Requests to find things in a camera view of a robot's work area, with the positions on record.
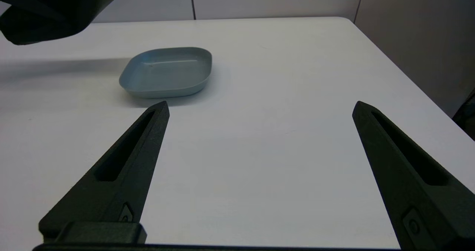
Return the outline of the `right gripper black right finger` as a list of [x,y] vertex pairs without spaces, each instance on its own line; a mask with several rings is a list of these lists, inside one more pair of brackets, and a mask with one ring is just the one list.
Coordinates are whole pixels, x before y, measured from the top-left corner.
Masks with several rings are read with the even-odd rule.
[[377,108],[352,117],[400,248],[473,251],[474,193]]

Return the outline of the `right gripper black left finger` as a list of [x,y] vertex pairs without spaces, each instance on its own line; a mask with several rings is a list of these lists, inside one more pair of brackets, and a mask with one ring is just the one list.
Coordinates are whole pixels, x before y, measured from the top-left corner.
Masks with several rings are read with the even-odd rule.
[[40,220],[45,244],[144,244],[140,224],[170,112],[152,105]]

